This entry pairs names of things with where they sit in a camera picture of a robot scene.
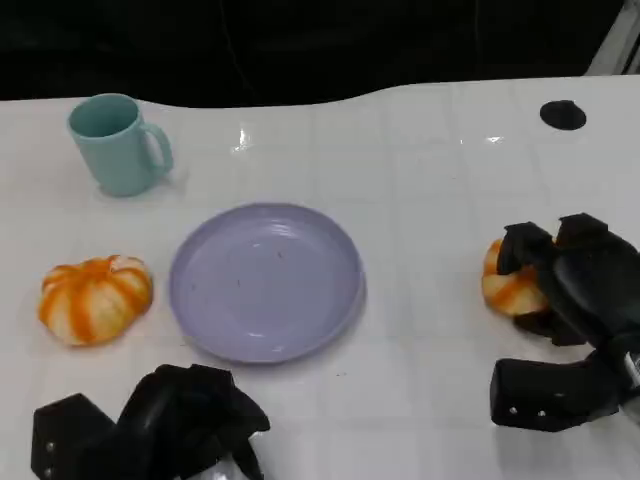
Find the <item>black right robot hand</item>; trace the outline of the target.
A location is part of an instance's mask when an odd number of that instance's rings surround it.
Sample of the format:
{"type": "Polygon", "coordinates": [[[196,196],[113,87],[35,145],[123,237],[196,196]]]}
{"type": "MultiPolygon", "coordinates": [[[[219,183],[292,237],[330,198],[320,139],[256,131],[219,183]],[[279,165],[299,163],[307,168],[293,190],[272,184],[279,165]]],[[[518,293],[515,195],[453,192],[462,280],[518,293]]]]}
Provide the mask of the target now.
{"type": "Polygon", "coordinates": [[[587,214],[564,216],[555,237],[533,222],[505,227],[497,273],[533,272],[544,307],[514,323],[557,346],[597,348],[639,333],[639,250],[587,214]]]}

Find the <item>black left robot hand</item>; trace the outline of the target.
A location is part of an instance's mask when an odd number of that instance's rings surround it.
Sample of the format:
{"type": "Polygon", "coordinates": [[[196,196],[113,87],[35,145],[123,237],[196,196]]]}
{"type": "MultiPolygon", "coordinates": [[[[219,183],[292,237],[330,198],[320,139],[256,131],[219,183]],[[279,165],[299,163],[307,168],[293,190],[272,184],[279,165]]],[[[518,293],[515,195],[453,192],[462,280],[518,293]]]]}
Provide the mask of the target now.
{"type": "Polygon", "coordinates": [[[226,458],[246,478],[262,479],[250,438],[269,430],[267,415],[230,371],[199,364],[164,364],[144,376],[117,421],[143,479],[188,479],[226,458]]]}

